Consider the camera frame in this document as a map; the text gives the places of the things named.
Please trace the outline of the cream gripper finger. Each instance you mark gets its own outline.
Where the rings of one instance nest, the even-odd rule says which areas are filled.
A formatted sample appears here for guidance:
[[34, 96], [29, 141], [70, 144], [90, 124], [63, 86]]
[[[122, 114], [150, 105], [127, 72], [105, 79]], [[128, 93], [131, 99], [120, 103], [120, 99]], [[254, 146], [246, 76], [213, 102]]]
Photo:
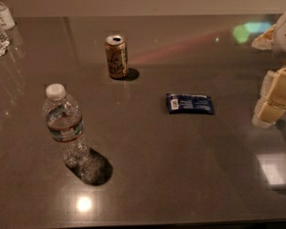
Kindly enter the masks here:
[[258, 50], [270, 50], [272, 48], [274, 31], [276, 24], [273, 24], [264, 33], [254, 39], [252, 47]]
[[278, 71], [267, 71], [256, 102], [252, 123], [270, 128], [286, 113], [286, 65]]

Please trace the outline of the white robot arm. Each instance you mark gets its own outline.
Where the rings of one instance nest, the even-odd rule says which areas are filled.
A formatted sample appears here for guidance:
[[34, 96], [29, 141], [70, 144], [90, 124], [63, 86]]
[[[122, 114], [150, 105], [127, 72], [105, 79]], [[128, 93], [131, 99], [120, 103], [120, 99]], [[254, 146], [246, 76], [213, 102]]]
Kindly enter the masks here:
[[267, 71], [256, 102], [252, 123], [259, 128], [269, 128], [286, 113], [286, 11], [276, 23], [257, 37], [252, 47], [271, 50], [282, 67]]

